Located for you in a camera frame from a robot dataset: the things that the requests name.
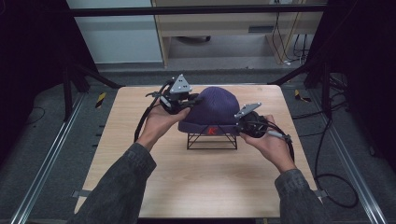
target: navy blue hat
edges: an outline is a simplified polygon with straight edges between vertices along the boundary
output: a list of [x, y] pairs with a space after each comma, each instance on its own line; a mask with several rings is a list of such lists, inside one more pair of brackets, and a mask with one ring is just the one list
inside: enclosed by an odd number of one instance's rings
[[208, 135], [239, 135], [236, 130], [237, 119], [234, 116], [239, 112], [239, 104], [232, 93], [220, 87], [208, 87], [197, 99], [202, 99], [202, 102], [195, 105], [189, 115], [178, 123], [179, 131]]

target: person's left hand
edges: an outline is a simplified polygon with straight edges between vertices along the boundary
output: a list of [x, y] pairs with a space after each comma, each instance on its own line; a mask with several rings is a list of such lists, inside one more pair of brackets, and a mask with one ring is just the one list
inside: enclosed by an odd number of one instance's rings
[[136, 140], [136, 143], [139, 143], [150, 151], [158, 139], [160, 139], [176, 122], [186, 118], [189, 112], [190, 109], [185, 108], [178, 114], [170, 115], [163, 109], [159, 102], [157, 102], [156, 106], [154, 106], [148, 114], [145, 129]]

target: sleeve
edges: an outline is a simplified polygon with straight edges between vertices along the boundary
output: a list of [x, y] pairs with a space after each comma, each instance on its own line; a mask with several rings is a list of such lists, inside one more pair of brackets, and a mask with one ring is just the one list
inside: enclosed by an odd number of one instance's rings
[[283, 173], [275, 185], [280, 198], [281, 223], [332, 223], [300, 170]]
[[155, 167], [149, 152], [134, 143], [67, 223], [136, 223], [147, 180]]

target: person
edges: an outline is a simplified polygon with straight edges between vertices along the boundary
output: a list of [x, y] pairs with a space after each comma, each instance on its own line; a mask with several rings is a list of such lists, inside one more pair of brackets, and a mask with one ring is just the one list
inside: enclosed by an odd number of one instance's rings
[[[153, 107], [139, 138], [107, 170], [78, 212], [66, 223], [136, 223], [147, 180], [156, 167], [150, 151], [158, 139], [189, 112], [186, 108], [170, 115], [161, 106]], [[267, 119], [274, 122], [272, 116]], [[267, 134], [252, 138], [241, 133], [241, 137], [280, 172], [276, 189], [282, 223], [330, 222], [320, 200], [294, 165], [284, 140]]]

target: red logo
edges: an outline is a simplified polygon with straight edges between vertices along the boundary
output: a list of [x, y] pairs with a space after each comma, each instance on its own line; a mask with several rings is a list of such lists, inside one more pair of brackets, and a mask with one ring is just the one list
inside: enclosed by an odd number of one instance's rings
[[207, 134], [212, 134], [212, 135], [214, 135], [214, 134], [216, 134], [217, 130], [218, 130], [218, 128], [209, 128], [209, 129], [207, 130]]

